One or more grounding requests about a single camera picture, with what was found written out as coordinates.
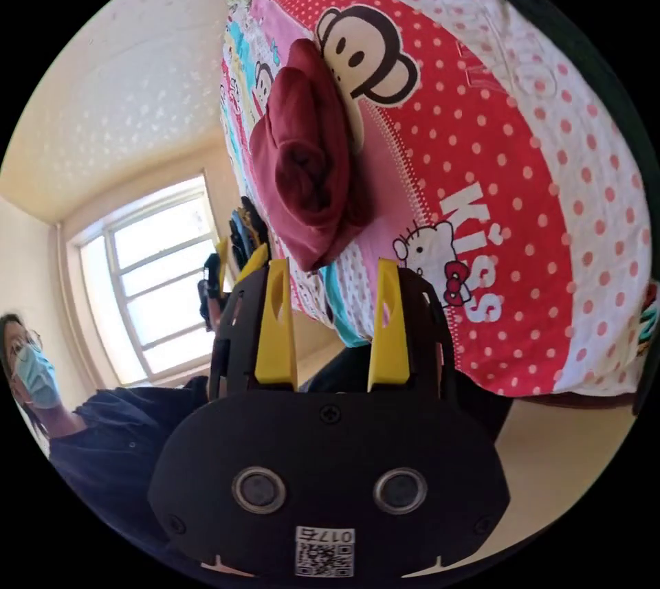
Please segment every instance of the qr code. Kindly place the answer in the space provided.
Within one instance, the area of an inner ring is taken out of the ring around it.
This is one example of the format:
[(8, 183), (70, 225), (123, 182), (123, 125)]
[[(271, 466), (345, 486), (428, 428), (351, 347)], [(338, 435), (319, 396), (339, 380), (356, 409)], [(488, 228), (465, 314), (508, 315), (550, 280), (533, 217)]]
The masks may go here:
[(298, 527), (296, 575), (303, 577), (352, 577), (355, 531)]

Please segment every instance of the folded red towel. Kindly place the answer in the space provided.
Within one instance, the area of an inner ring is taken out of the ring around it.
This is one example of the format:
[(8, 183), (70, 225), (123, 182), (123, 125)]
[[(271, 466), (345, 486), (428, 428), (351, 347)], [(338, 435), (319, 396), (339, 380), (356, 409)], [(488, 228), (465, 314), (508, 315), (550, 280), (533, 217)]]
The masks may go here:
[(304, 271), (332, 263), (373, 217), (350, 141), (332, 74), (312, 41), (294, 41), (250, 152), (273, 230)]

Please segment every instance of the face mask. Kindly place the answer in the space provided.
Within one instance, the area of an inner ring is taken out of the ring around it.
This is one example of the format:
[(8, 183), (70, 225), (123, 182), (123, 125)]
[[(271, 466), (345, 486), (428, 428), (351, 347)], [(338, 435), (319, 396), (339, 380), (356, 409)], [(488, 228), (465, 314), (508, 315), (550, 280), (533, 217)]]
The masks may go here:
[(33, 345), (26, 344), (16, 356), (16, 375), (21, 379), (35, 408), (46, 410), (60, 404), (55, 369)]

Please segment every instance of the ceiling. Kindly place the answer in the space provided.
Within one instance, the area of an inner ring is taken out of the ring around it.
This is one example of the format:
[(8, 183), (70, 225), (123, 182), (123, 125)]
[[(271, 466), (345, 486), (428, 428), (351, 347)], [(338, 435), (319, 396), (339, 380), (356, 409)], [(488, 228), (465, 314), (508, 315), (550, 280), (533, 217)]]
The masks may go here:
[(28, 102), (0, 195), (46, 223), (191, 151), (219, 123), (225, 0), (112, 0)]

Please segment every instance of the person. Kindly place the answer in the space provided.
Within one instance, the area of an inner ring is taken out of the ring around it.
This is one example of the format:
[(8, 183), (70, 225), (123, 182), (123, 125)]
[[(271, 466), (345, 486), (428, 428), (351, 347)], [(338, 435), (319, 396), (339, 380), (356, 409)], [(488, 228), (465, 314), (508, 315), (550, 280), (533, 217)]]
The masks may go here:
[[(214, 327), (221, 314), (221, 307), (210, 303)], [(171, 546), (146, 497), (168, 437), (208, 403), (207, 376), (195, 377), (182, 388), (99, 390), (69, 410), (38, 333), (15, 313), (0, 317), (0, 363), (16, 402), (48, 440), (51, 464), (103, 522), (163, 564), (207, 584), (218, 584), (222, 573), (248, 575), (220, 560), (215, 566), (200, 566), (184, 557)], [(363, 391), (368, 364), (364, 347), (348, 348), (301, 390)]]

